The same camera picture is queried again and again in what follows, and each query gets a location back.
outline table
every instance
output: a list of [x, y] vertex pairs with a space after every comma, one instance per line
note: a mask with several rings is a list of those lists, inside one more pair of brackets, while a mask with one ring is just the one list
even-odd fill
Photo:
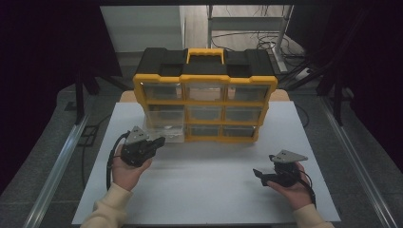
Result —
[[[117, 103], [99, 155], [72, 224], [92, 211], [106, 193], [106, 161], [116, 139], [144, 114], [137, 103]], [[290, 223], [285, 198], [262, 187], [252, 169], [273, 173], [268, 155], [287, 149], [305, 155], [306, 172], [314, 182], [317, 209], [324, 219], [340, 221], [293, 102], [271, 102], [255, 143], [167, 143], [134, 189], [127, 205], [127, 224], [257, 225]]]

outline sleeve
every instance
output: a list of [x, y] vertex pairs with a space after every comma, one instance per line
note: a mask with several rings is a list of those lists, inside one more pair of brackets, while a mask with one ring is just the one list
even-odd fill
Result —
[[125, 223], [125, 207], [133, 193], [112, 182], [106, 195], [95, 202], [94, 211], [81, 225], [82, 228], [121, 227]]
[[313, 204], [306, 205], [293, 214], [298, 228], [334, 228], [331, 222], [323, 220]]

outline hand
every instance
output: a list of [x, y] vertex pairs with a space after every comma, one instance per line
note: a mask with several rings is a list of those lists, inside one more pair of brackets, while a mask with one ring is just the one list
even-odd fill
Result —
[[121, 151], [122, 145], [120, 144], [113, 159], [113, 182], [130, 192], [136, 186], [143, 171], [151, 165], [152, 160], [145, 161], [141, 167], [133, 167], [122, 161], [121, 157], [116, 157], [121, 156]]
[[[305, 169], [299, 162], [296, 162], [296, 165], [300, 171], [305, 172]], [[309, 184], [305, 174], [301, 173], [301, 178]], [[299, 182], [287, 188], [272, 181], [267, 181], [267, 185], [287, 198], [293, 210], [297, 210], [312, 203], [308, 190]]]

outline floor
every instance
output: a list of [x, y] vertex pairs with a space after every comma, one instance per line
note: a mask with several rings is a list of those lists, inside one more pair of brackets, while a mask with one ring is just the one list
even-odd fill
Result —
[[[277, 9], [271, 7], [268, 11], [270, 10], [273, 11], [273, 15], [276, 13], [281, 15], [282, 12], [281, 7]], [[262, 11], [263, 7], [258, 8], [258, 6], [248, 8], [220, 6], [215, 7], [214, 13], [216, 16], [235, 16], [242, 13], [261, 14]], [[186, 33], [188, 34], [186, 35], [186, 46], [203, 48], [206, 44], [206, 36], [204, 35], [206, 34], [205, 6], [189, 7], [187, 12], [192, 17], [187, 17], [188, 20], [186, 21]], [[256, 34], [214, 39], [216, 45], [233, 49], [255, 48], [258, 42]], [[293, 53], [300, 54], [302, 52], [292, 41], [290, 41], [289, 47], [287, 47], [287, 43], [283, 43], [283, 47], [284, 50], [291, 50]], [[139, 53], [117, 53], [117, 56], [124, 77], [114, 78], [123, 84], [132, 86], [131, 76], [140, 55]], [[297, 65], [300, 62], [299, 59], [289, 59], [289, 61], [289, 69], [293, 68], [291, 65]], [[278, 77], [281, 79], [286, 76], [279, 75]], [[315, 87], [319, 80], [312, 81], [294, 91], [288, 91], [288, 93], [290, 99], [297, 105], [301, 123], [306, 125], [304, 129], [308, 140], [341, 217], [342, 221], [335, 223], [335, 227], [388, 227], [384, 226], [379, 219], [371, 198], [355, 171], [353, 161], [328, 119], [327, 112], [323, 108], [322, 98], [319, 98], [315, 93]], [[101, 92], [96, 97], [86, 125], [88, 131], [92, 129], [91, 127], [98, 127], [97, 135], [94, 137], [92, 145], [75, 148], [51, 203], [43, 215], [40, 227], [70, 227], [86, 180], [102, 143], [108, 117], [114, 105], [120, 100], [122, 91], [118, 87], [99, 78], [97, 81], [101, 87]], [[75, 89], [73, 86], [60, 91], [58, 105], [47, 128], [32, 149], [27, 161], [0, 197], [0, 227], [23, 226], [74, 125], [75, 111], [74, 108], [71, 108], [74, 104]], [[389, 206], [395, 222], [403, 225], [403, 218], [401, 217], [403, 215], [402, 173], [355, 116], [349, 107], [349, 102], [343, 103], [342, 120], [344, 123], [343, 130], [347, 133], [375, 188]], [[85, 142], [85, 137], [79, 141], [79, 143]], [[296, 226], [288, 224], [274, 225], [273, 227]]]

